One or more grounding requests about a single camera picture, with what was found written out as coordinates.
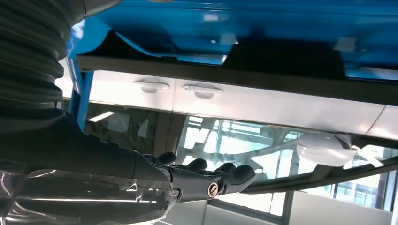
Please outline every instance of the white side mirror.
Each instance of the white side mirror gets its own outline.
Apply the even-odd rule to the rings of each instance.
[[[351,147],[350,139],[346,135],[339,135]],[[344,166],[357,153],[356,150],[345,149],[336,134],[330,133],[310,133],[297,139],[297,154],[300,158],[305,158],[311,162],[328,165]]]

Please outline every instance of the flexible hose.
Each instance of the flexible hose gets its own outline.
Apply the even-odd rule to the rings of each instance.
[[[71,27],[120,0],[0,0],[0,105],[43,109],[62,99]]]

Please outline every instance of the white wall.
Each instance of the white wall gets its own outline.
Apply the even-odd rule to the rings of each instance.
[[[266,221],[207,205],[204,225],[273,225]]]
[[[289,225],[391,225],[392,213],[296,191]]]
[[[207,202],[175,205],[156,225],[274,225],[263,220],[220,209]]]
[[[206,201],[176,204],[166,218],[156,225],[203,225]]]
[[[392,213],[294,192],[289,225],[391,225]],[[156,225],[273,225],[203,202],[179,203]]]

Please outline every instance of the car window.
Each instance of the car window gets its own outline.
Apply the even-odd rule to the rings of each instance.
[[[67,110],[68,100],[61,106]],[[84,132],[100,140],[150,154],[154,149],[158,112],[90,102]]]
[[[315,166],[306,160],[300,162],[292,143],[304,133],[287,127],[189,116],[178,145],[177,163],[203,158],[208,170],[226,162],[250,165],[257,181],[309,173]],[[267,150],[278,145],[284,147]]]

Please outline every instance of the metal screw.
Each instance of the metal screw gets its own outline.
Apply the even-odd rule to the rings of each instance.
[[[209,194],[209,197],[214,198],[218,193],[218,185],[214,182],[211,183],[209,185],[207,193]]]
[[[178,193],[175,190],[170,191],[172,197],[177,197]]]

